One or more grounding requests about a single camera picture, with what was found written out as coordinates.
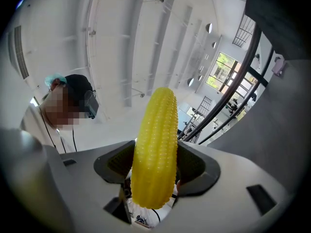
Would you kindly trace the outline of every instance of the corn cob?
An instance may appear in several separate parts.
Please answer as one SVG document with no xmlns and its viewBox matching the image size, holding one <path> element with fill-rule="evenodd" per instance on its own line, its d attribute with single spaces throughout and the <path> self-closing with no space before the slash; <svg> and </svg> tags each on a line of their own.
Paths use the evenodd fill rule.
<svg viewBox="0 0 311 233">
<path fill-rule="evenodd" d="M 170 200 L 177 166 L 177 102 L 169 88 L 150 98 L 136 141 L 131 191 L 133 202 L 159 209 Z"/>
</svg>

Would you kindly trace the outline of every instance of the black railing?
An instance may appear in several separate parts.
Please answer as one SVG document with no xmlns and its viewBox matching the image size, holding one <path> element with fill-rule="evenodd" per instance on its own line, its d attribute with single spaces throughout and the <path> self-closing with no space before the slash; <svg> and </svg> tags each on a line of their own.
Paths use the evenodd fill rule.
<svg viewBox="0 0 311 233">
<path fill-rule="evenodd" d="M 190 141 L 195 135 L 197 135 L 205 126 L 207 126 L 213 119 L 218 115 L 218 113 L 225 107 L 228 101 L 231 99 L 233 94 L 236 92 L 237 88 L 241 84 L 241 81 L 245 77 L 247 70 L 249 69 L 261 36 L 261 30 L 258 25 L 255 25 L 253 36 L 251 39 L 251 43 L 249 45 L 248 51 L 245 55 L 245 58 L 242 62 L 240 70 L 233 80 L 232 84 L 227 89 L 226 93 L 222 96 L 219 102 L 215 105 L 215 107 L 210 111 L 207 117 L 188 135 L 184 138 L 184 141 Z"/>
<path fill-rule="evenodd" d="M 268 66 L 271 62 L 272 59 L 272 55 L 273 55 L 273 48 L 271 48 L 270 50 L 270 54 L 268 56 L 268 59 L 266 61 L 265 67 L 261 73 L 262 76 L 264 76 L 264 74 L 266 73 Z M 199 145 L 206 142 L 207 140 L 209 140 L 211 137 L 213 137 L 216 133 L 218 133 L 225 125 L 227 125 L 232 119 L 234 119 L 236 117 L 236 115 L 239 114 L 239 112 L 243 109 L 243 107 L 247 104 L 247 102 L 250 100 L 250 98 L 252 97 L 252 95 L 254 94 L 254 92 L 257 90 L 258 86 L 259 86 L 260 82 L 259 80 L 257 81 L 257 83 L 254 85 L 253 89 L 251 90 L 251 92 L 248 94 L 248 96 L 245 98 L 245 100 L 241 103 L 241 105 L 239 106 L 239 108 L 220 126 L 218 127 L 213 133 L 211 133 L 208 137 L 204 138 L 201 142 L 199 142 Z"/>
</svg>

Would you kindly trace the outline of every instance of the hair net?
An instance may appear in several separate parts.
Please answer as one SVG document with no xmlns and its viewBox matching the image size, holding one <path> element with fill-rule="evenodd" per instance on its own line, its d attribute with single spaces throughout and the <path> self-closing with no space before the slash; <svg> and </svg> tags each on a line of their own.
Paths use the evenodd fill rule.
<svg viewBox="0 0 311 233">
<path fill-rule="evenodd" d="M 59 79 L 60 81 L 67 83 L 66 78 L 59 73 L 55 73 L 53 75 L 46 77 L 44 83 L 47 87 L 50 87 L 55 79 Z"/>
</svg>

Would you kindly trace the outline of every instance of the ceiling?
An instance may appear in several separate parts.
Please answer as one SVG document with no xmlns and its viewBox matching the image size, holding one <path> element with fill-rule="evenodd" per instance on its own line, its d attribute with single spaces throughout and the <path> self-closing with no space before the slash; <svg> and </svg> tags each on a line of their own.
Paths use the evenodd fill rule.
<svg viewBox="0 0 311 233">
<path fill-rule="evenodd" d="M 21 25 L 30 74 L 25 81 L 38 100 L 48 91 L 44 85 L 48 75 L 76 73 L 90 80 L 100 109 L 86 124 L 97 124 L 97 133 L 87 126 L 75 131 L 88 149 L 95 138 L 94 146 L 102 146 L 103 135 L 106 144 L 133 139 L 158 87 L 172 89 L 178 102 L 195 92 L 203 82 L 197 77 L 208 69 L 200 73 L 199 68 L 210 65 L 216 51 L 211 44 L 221 36 L 215 2 L 24 0 L 7 34 Z M 208 23 L 211 33 L 205 30 Z M 119 135 L 112 127 L 119 129 Z"/>
<path fill-rule="evenodd" d="M 211 0 L 92 0 L 90 14 L 90 69 L 108 121 L 145 106 L 158 87 L 177 99 L 193 92 L 187 79 L 207 51 L 206 24 L 219 34 Z"/>
</svg>

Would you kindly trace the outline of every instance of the black frame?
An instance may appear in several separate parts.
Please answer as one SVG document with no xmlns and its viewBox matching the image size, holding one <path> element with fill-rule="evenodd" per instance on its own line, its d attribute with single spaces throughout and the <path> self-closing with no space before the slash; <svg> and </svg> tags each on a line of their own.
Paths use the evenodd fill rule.
<svg viewBox="0 0 311 233">
<path fill-rule="evenodd" d="M 209 73 L 209 75 L 208 75 L 208 77 L 207 77 L 207 79 L 206 79 L 206 81 L 205 81 L 205 83 L 208 84 L 208 83 L 207 83 L 208 78 L 209 78 L 210 76 L 213 77 L 214 79 L 216 79 L 216 80 L 218 80 L 219 82 L 222 83 L 222 86 L 220 87 L 220 89 L 219 89 L 218 91 L 220 91 L 222 94 L 224 94 L 224 93 L 222 92 L 222 90 L 223 90 L 226 86 L 228 86 L 228 83 L 229 83 L 230 80 L 233 80 L 233 79 L 232 79 L 232 75 L 236 72 L 236 71 L 235 71 L 235 68 L 236 68 L 236 66 L 237 66 L 237 64 L 238 64 L 239 62 L 238 62 L 237 60 L 233 59 L 233 60 L 234 60 L 234 63 L 233 63 L 233 65 L 232 65 L 232 67 L 229 67 L 229 66 L 226 65 L 225 63 L 222 63 L 222 62 L 218 61 L 218 58 L 219 58 L 220 54 L 224 54 L 224 55 L 228 56 L 228 57 L 231 58 L 231 59 L 233 59 L 233 58 L 230 57 L 229 55 L 223 53 L 223 52 L 219 52 L 219 53 L 218 53 L 218 56 L 217 56 L 217 59 L 216 59 L 214 65 L 213 65 L 213 68 L 214 68 L 215 64 L 216 64 L 217 62 L 219 62 L 219 63 L 225 65 L 226 67 L 230 68 L 230 71 L 229 71 L 229 73 L 228 73 L 228 75 L 227 75 L 225 81 L 222 82 L 221 80 L 217 79 L 216 77 L 211 76 L 211 72 L 212 72 L 212 70 L 213 70 L 213 68 L 212 68 L 211 71 L 210 71 L 210 73 Z M 240 97 L 242 97 L 242 98 L 244 99 L 244 98 L 247 96 L 247 94 L 249 93 L 249 91 L 252 89 L 252 87 L 254 86 L 254 84 L 251 83 L 249 80 L 247 80 L 245 77 L 244 77 L 243 80 L 247 81 L 247 82 L 251 85 L 251 88 L 247 89 L 247 88 L 244 87 L 244 86 L 242 85 L 242 83 L 241 83 L 241 84 L 240 84 L 240 87 L 243 88 L 243 89 L 246 91 L 246 94 L 243 96 L 243 95 L 242 95 L 241 93 L 239 93 L 237 90 L 236 90 L 235 92 L 236 92 Z"/>
<path fill-rule="evenodd" d="M 272 59 L 272 55 L 274 53 L 274 49 L 271 48 L 270 49 L 270 54 L 268 56 L 266 65 L 263 69 L 263 74 L 266 73 L 268 66 L 271 62 Z M 254 69 L 252 69 L 251 67 L 248 69 L 250 73 L 252 72 L 256 72 Z M 258 75 L 257 78 L 257 82 L 254 85 L 254 87 L 252 87 L 250 93 L 246 96 L 246 98 L 244 99 L 244 101 L 241 103 L 241 105 L 238 107 L 238 109 L 225 121 L 222 123 L 222 125 L 220 127 L 218 127 L 213 133 L 211 133 L 208 137 L 205 137 L 201 142 L 199 142 L 199 145 L 201 145 L 202 143 L 204 143 L 205 141 L 207 141 L 208 139 L 210 139 L 212 136 L 214 136 L 218 131 L 220 131 L 225 125 L 227 125 L 233 118 L 235 118 L 235 116 L 238 115 L 238 113 L 240 113 L 240 111 L 244 108 L 244 106 L 247 104 L 247 102 L 251 99 L 252 95 L 254 94 L 254 92 L 257 90 L 257 88 L 259 87 L 259 85 L 261 84 L 261 80 L 263 80 L 264 82 L 267 82 L 264 78 L 263 75 Z"/>
</svg>

